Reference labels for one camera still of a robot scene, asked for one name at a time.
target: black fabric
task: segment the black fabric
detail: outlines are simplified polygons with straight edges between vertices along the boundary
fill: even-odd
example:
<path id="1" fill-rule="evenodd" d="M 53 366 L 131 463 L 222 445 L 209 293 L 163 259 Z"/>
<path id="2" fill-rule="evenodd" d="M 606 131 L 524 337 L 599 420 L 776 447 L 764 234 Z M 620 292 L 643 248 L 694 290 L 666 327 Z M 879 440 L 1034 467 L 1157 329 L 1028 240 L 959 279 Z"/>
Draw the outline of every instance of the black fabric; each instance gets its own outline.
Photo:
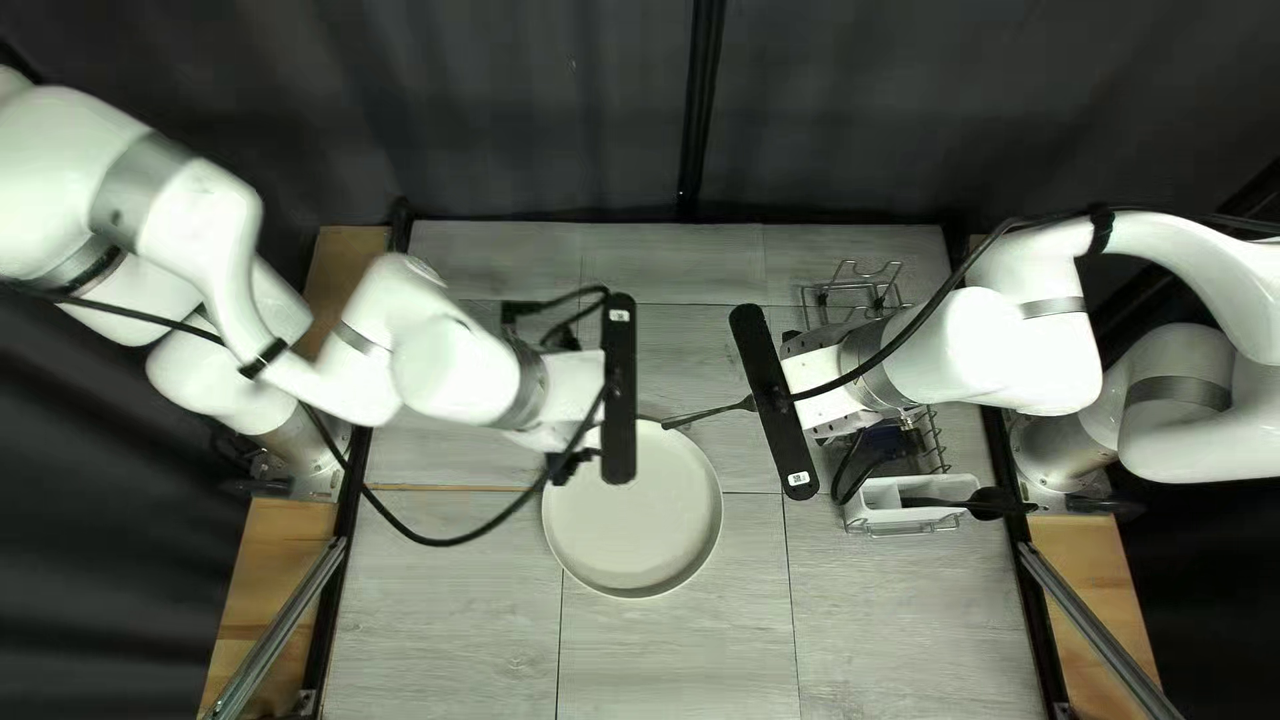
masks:
<path id="1" fill-rule="evenodd" d="M 247 179 L 300 282 L 319 224 L 673 204 L 680 3 L 12 3 L 0 38 Z"/>
<path id="2" fill-rule="evenodd" d="M 1110 474 L 1147 505 L 1120 534 L 1165 693 L 1189 720 L 1274 716 L 1280 478 L 1162 486 Z"/>
<path id="3" fill-rule="evenodd" d="M 1258 0 L 732 1 L 703 200 L 1213 210 L 1280 154 L 1277 23 Z"/>
<path id="4" fill-rule="evenodd" d="M 246 506 L 140 354 L 0 297 L 0 716 L 195 716 Z"/>

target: metal rail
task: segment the metal rail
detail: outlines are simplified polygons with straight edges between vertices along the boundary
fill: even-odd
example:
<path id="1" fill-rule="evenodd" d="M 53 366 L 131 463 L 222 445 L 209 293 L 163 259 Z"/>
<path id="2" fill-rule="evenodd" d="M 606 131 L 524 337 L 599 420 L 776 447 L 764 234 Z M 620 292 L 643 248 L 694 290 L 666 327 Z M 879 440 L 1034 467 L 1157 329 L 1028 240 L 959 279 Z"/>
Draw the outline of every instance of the metal rail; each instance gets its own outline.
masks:
<path id="1" fill-rule="evenodd" d="M 320 589 L 333 575 L 334 570 L 342 565 L 346 555 L 347 538 L 334 538 L 324 553 L 311 564 L 311 569 L 307 570 L 298 587 L 293 589 L 293 594 L 289 596 L 289 600 L 284 601 L 280 611 L 271 619 L 271 624 L 268 625 L 262 637 L 253 643 L 253 648 L 248 651 L 239 667 L 227 680 L 227 685 L 218 694 L 218 700 L 205 712 L 204 720 L 237 720 L 239 717 L 241 711 L 244 710 L 244 705 L 253 697 L 253 691 L 257 689 L 262 678 L 266 676 L 268 670 L 271 669 L 271 664 L 275 662 L 280 651 L 284 650 L 284 644 L 289 641 L 289 635 L 293 634 L 293 629 L 302 619 L 303 611 L 320 594 Z"/>
<path id="2" fill-rule="evenodd" d="M 1023 568 L 1027 568 L 1041 588 L 1057 602 L 1062 614 L 1080 630 L 1084 639 L 1089 641 L 1093 651 L 1111 667 L 1148 717 L 1153 720 L 1184 720 L 1181 712 L 1165 697 L 1160 685 L 1147 676 L 1138 661 L 1129 655 L 1034 546 L 1028 542 L 1018 543 L 1018 556 Z"/>

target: black cable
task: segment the black cable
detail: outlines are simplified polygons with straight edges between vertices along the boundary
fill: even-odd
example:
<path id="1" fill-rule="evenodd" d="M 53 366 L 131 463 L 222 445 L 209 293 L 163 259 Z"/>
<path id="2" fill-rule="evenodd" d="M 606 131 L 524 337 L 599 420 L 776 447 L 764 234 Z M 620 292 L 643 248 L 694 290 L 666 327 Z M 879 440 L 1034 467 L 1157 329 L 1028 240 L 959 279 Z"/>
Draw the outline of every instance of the black cable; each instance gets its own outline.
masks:
<path id="1" fill-rule="evenodd" d="M 960 284 L 960 281 L 964 279 L 964 275 L 969 272 L 970 268 L 973 268 L 973 264 L 978 261 L 978 258 L 980 258 L 982 254 L 986 252 L 987 249 L 991 247 L 997 240 L 1000 240 L 1001 236 L 1004 236 L 1006 232 L 1011 229 L 1027 229 L 1039 225 L 1047 225 L 1051 223 L 1057 223 L 1061 220 L 1075 218 L 1083 214 L 1085 214 L 1085 211 L 1083 210 L 1071 213 L 1053 213 L 1050 215 L 1039 215 L 1036 218 L 1009 218 L 1005 222 L 1000 223 L 998 225 L 996 225 L 996 229 L 991 231 L 991 234 L 984 237 L 982 242 L 979 242 L 978 246 L 974 247 L 972 252 L 969 252 L 969 255 L 964 259 L 964 263 L 960 263 L 960 266 L 951 273 L 951 275 L 942 283 L 941 287 L 938 287 L 937 292 L 933 293 L 933 297 L 931 297 L 929 301 L 925 302 L 923 307 L 920 307 L 920 311 L 914 318 L 911 318 L 911 322 L 908 323 L 901 332 L 893 336 L 893 340 L 888 341 L 883 347 L 879 348 L 879 351 L 868 357 L 864 363 L 859 364 L 856 368 L 840 375 L 838 378 L 824 382 L 820 386 L 812 387 L 805 391 L 791 393 L 791 401 L 799 402 L 801 400 L 809 400 L 810 397 L 818 397 L 819 395 L 828 393 L 836 388 L 844 387 L 856 380 L 858 378 L 865 375 L 873 368 L 883 363 L 886 357 L 892 355 L 906 341 L 911 340 L 911 336 L 915 334 L 915 331 L 920 329 L 920 325 L 928 322 L 928 319 L 933 315 L 933 311 L 938 309 L 938 305 L 942 305 L 942 301 L 946 300 L 947 293 L 955 290 L 957 284 Z"/>
<path id="2" fill-rule="evenodd" d="M 1174 215 L 1178 218 L 1184 218 L 1202 224 L 1229 225 L 1253 232 L 1262 232 L 1262 233 L 1270 232 L 1280 234 L 1280 223 L 1268 223 L 1263 220 L 1254 220 L 1251 218 L 1236 218 L 1233 215 L 1221 215 L 1217 213 L 1208 213 L 1201 215 L 1184 215 L 1180 213 L 1170 213 L 1169 210 L 1146 205 L 1116 205 L 1111 206 L 1110 210 L 1162 213 L 1166 215 Z M 987 249 L 989 249 L 992 245 L 995 245 L 995 242 L 1000 240 L 1001 236 L 1004 236 L 1005 233 L 1014 229 L 1029 229 L 1029 228 L 1042 227 L 1046 224 L 1059 223 L 1062 220 L 1088 214 L 1089 210 L 1052 213 L 1032 218 L 1009 218 L 1005 222 L 1000 223 L 998 225 L 996 225 L 996 229 L 991 231 L 991 233 L 987 237 L 984 237 L 982 242 L 979 242 L 978 246 L 973 249 L 973 251 L 969 252 L 969 255 L 964 259 L 960 266 L 956 268 L 955 272 L 952 272 L 951 275 L 946 279 L 946 282 L 943 282 L 942 286 L 937 290 L 937 292 L 934 292 L 933 296 L 929 297 L 929 301 L 924 305 L 924 307 L 920 309 L 919 314 L 916 314 L 915 318 L 911 318 L 911 322 L 908 323 L 901 332 L 893 336 L 893 340 L 886 343 L 878 352 L 868 357 L 865 363 L 861 363 L 860 365 L 840 375 L 838 378 L 828 380 L 826 383 L 822 383 L 820 386 L 812 387 L 805 391 L 791 393 L 791 401 L 799 402 L 801 400 L 809 400 L 810 397 L 818 397 L 819 395 L 828 393 L 838 387 L 844 387 L 856 380 L 858 378 L 865 375 L 873 368 L 883 363 L 899 347 L 905 345 L 906 341 L 911 340 L 911 336 L 914 336 L 915 332 L 920 329 L 920 325 L 923 325 L 929 319 L 929 316 L 933 315 L 933 311 L 938 309 L 938 305 L 941 305 L 942 301 L 946 300 L 947 293 L 955 290 L 957 284 L 960 284 L 960 281 L 964 279 L 964 275 L 973 268 L 973 264 L 978 261 L 978 258 L 980 258 L 982 254 L 986 252 Z M 1236 240 L 1240 240 L 1243 242 L 1257 242 L 1256 240 L 1247 240 L 1247 238 L 1236 238 Z"/>
<path id="3" fill-rule="evenodd" d="M 858 473 L 858 477 L 854 478 L 854 482 L 850 483 L 845 493 L 841 495 L 838 500 L 836 500 L 836 505 L 847 505 L 849 501 L 852 500 L 855 495 L 858 495 L 858 491 L 863 489 L 863 486 L 867 483 L 867 479 L 872 477 L 872 473 L 874 473 L 877 468 L 888 462 L 890 460 L 897 460 L 897 457 L 893 455 L 884 455 L 882 457 L 878 457 L 877 460 L 873 460 L 865 468 L 863 468 L 863 471 Z M 832 483 L 831 488 L 832 492 L 835 492 L 836 489 L 835 484 L 838 482 L 840 477 L 837 475 L 836 480 Z"/>
<path id="4" fill-rule="evenodd" d="M 836 474 L 831 478 L 829 492 L 832 502 L 840 501 L 840 496 L 836 492 L 840 488 L 840 478 L 845 477 L 845 470 L 849 469 L 849 462 L 852 461 L 854 452 L 858 452 L 858 446 L 863 443 L 863 433 L 865 432 L 867 428 L 858 429 L 858 434 L 854 436 L 851 441 L 849 441 L 849 451 L 845 452 L 845 456 L 840 459 L 840 465 L 836 466 Z"/>
<path id="5" fill-rule="evenodd" d="M 36 290 L 31 287 L 23 287 L 20 284 L 10 284 L 15 292 L 26 295 L 28 297 L 38 297 L 41 300 L 47 300 L 58 305 L 76 305 L 78 307 L 88 307 L 90 310 L 97 310 L 100 313 L 110 313 L 111 315 L 120 315 L 122 318 L 131 318 L 134 320 L 142 320 L 143 323 L 152 323 L 156 325 L 164 325 L 173 331 L 180 331 L 184 333 L 193 334 L 198 338 L 207 340 L 209 342 L 223 345 L 223 338 L 216 334 L 200 329 L 178 320 L 170 320 L 169 318 L 161 318 L 160 315 L 152 315 L 150 313 L 142 313 L 141 310 L 132 310 L 129 307 L 120 307 L 119 305 L 108 305 L 106 302 L 97 302 L 95 300 L 83 300 L 79 297 L 69 297 L 60 292 L 50 292 L 47 290 Z"/>
<path id="6" fill-rule="evenodd" d="M 564 318 L 563 320 L 561 320 L 561 322 L 556 323 L 554 325 L 552 325 L 552 328 L 549 331 L 547 331 L 545 333 L 543 333 L 543 337 L 538 338 L 538 345 L 545 346 L 547 342 L 550 341 L 552 337 L 556 336 L 556 333 L 563 331 L 564 328 L 572 325 L 573 323 L 576 323 L 576 322 L 581 320 L 582 318 L 585 318 L 585 316 L 590 315 L 591 313 L 594 313 L 596 309 L 600 307 L 600 305 L 604 305 L 604 300 L 607 297 L 608 297 L 608 293 L 605 293 L 604 297 L 600 297 L 599 300 L 591 302 L 590 305 L 588 305 L 582 310 L 579 310 L 577 313 L 573 313 L 568 318 Z"/>
<path id="7" fill-rule="evenodd" d="M 1274 236 L 1280 236 L 1280 223 L 1256 220 L 1253 218 L 1240 218 L 1236 215 L 1224 215 L 1221 213 L 1185 214 L 1185 213 L 1175 213 L 1165 208 L 1157 208 L 1155 205 L 1114 205 L 1111 206 L 1111 210 L 1116 213 L 1120 211 L 1160 213 L 1164 215 L 1174 215 L 1175 218 L 1192 220 L 1202 225 L 1224 225 L 1242 231 L 1271 233 Z M 1257 242 L 1257 240 L 1249 240 L 1249 238 L 1235 238 L 1235 240 L 1242 240 L 1244 242 Z"/>
<path id="8" fill-rule="evenodd" d="M 520 496 L 515 501 L 512 501 L 511 505 L 503 509 L 502 512 L 494 515 L 492 520 L 468 533 L 463 533 L 461 536 L 456 536 L 452 538 L 429 538 L 425 536 L 420 536 L 415 533 L 408 525 L 402 523 L 401 519 L 397 518 L 390 510 L 388 510 L 387 506 L 383 505 L 380 500 L 378 500 L 378 496 L 374 495 L 374 491 L 370 489 L 369 486 L 361 483 L 360 495 L 364 496 L 364 498 L 367 500 L 369 503 L 374 506 L 374 510 L 376 510 L 378 514 L 381 515 L 384 520 L 390 523 L 390 525 L 396 528 L 396 530 L 399 532 L 399 534 L 404 536 L 406 538 L 419 544 L 425 544 L 428 547 L 453 547 L 462 544 L 465 542 L 471 542 L 479 537 L 486 536 L 494 528 L 503 524 L 507 520 L 507 518 L 511 518 L 512 515 L 516 514 L 517 510 L 524 507 L 525 503 L 527 503 L 532 498 L 532 496 L 538 493 L 538 491 L 543 489 L 543 486 L 547 484 L 547 480 L 549 478 L 558 475 L 564 469 L 564 465 L 566 462 L 568 462 L 568 459 L 573 456 L 573 448 L 577 447 L 577 443 L 582 441 L 582 436 L 585 436 L 586 430 L 591 427 L 591 423 L 595 418 L 595 411 L 599 410 L 600 404 L 604 402 L 604 396 L 609 392 L 609 389 L 611 387 L 608 384 L 600 388 L 600 393 L 596 395 L 595 400 L 591 402 L 591 407 L 590 410 L 588 410 L 586 418 L 584 418 L 582 421 L 579 423 L 577 429 L 573 430 L 573 437 L 572 439 L 568 441 L 568 445 L 564 447 L 564 451 L 556 456 L 554 462 L 547 464 L 547 468 L 543 469 L 538 479 L 534 480 L 534 484 L 525 488 L 525 491 L 521 492 Z M 298 405 L 302 406 L 303 411 L 306 411 L 307 416 L 311 419 L 311 423 L 316 427 L 316 432 L 319 432 L 320 438 L 324 439 L 325 447 L 328 447 L 329 452 L 332 452 L 334 457 L 338 459 L 338 465 L 340 465 L 343 471 L 347 473 L 347 475 L 349 477 L 351 464 L 347 461 L 346 457 L 343 457 L 342 452 L 338 451 L 338 443 L 333 441 L 333 436 L 329 433 L 329 429 L 324 427 L 324 423 L 320 420 L 320 416 L 316 415 L 316 411 L 305 402 L 300 402 Z"/>

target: white container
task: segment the white container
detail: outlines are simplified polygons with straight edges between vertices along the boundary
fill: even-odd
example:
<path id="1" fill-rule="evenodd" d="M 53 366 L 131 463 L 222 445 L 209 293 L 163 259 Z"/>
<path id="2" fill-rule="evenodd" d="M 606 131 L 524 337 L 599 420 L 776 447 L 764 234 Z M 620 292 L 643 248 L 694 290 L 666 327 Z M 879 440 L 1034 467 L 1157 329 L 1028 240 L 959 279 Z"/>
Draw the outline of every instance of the white container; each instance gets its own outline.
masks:
<path id="1" fill-rule="evenodd" d="M 870 537 L 916 536 L 954 530 L 969 511 L 963 507 L 902 507 L 904 497 L 969 500 L 982 483 L 970 473 L 868 478 L 842 507 L 845 532 Z"/>

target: black pole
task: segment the black pole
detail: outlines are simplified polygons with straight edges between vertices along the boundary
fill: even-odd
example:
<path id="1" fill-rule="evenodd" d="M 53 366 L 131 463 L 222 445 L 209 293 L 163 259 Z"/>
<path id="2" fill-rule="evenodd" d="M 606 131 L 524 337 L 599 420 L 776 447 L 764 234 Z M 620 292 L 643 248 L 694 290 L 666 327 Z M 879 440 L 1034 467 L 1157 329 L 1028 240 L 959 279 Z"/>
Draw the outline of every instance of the black pole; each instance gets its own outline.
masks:
<path id="1" fill-rule="evenodd" d="M 685 129 L 680 141 L 680 178 L 676 182 L 676 214 L 681 220 L 698 213 L 703 190 L 703 161 L 716 105 L 716 72 L 721 38 L 724 36 L 726 0 L 694 0 L 694 23 L 689 37 L 689 77 L 685 81 Z"/>

